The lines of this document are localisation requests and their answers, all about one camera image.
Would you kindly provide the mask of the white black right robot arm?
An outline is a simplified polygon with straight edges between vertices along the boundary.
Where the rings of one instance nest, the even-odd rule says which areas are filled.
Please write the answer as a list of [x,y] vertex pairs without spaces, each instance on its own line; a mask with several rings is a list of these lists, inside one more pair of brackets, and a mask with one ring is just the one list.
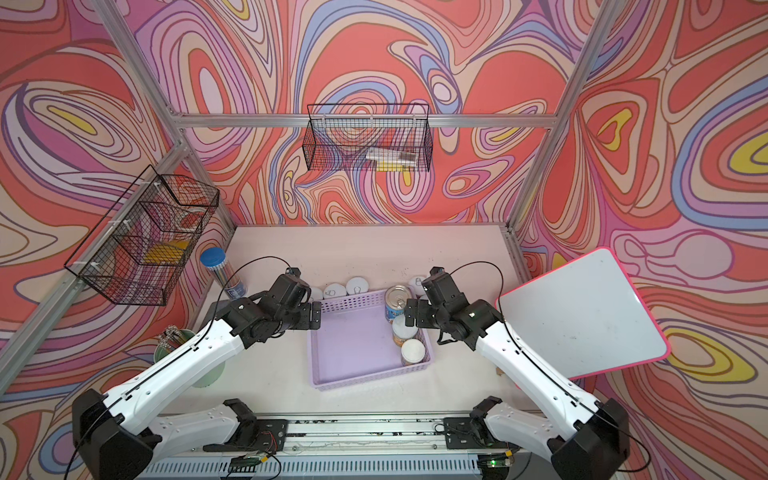
[[410,299],[407,325],[435,329],[492,362],[540,409],[518,411],[489,396],[469,415],[465,435],[489,448],[510,444],[549,461],[562,479],[610,479],[630,456],[628,414],[602,402],[560,374],[523,341],[501,310],[469,302],[452,276],[433,267],[423,280],[427,297]]

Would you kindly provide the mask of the lilac plastic basket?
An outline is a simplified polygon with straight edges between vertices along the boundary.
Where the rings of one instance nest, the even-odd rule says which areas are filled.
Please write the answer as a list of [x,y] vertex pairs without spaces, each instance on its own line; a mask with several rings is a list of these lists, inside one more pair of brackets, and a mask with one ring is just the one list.
[[320,391],[353,386],[425,370],[434,360],[431,339],[421,330],[415,338],[424,359],[406,365],[386,317],[384,290],[325,299],[321,327],[308,339],[310,385]]

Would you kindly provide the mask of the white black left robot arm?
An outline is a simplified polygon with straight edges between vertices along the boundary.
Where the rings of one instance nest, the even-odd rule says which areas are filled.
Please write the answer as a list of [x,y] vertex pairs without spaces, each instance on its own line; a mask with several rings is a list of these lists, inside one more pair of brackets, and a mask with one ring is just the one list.
[[135,479],[149,465],[192,449],[268,451],[277,440],[260,431],[252,410],[234,398],[212,409],[164,416],[163,410],[210,371],[289,330],[317,330],[321,305],[296,268],[263,292],[231,301],[201,332],[149,369],[72,406],[77,454],[95,479]]

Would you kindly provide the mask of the orange can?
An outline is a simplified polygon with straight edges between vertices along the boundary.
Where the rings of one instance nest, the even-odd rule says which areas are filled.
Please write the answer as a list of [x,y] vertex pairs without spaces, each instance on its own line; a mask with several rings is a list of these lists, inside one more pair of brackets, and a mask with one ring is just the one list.
[[417,365],[425,360],[426,347],[420,340],[412,338],[402,344],[400,354],[404,366]]
[[392,338],[398,347],[402,347],[406,341],[413,339],[418,334],[417,327],[408,326],[406,324],[406,318],[404,315],[396,316],[392,320],[391,326]]

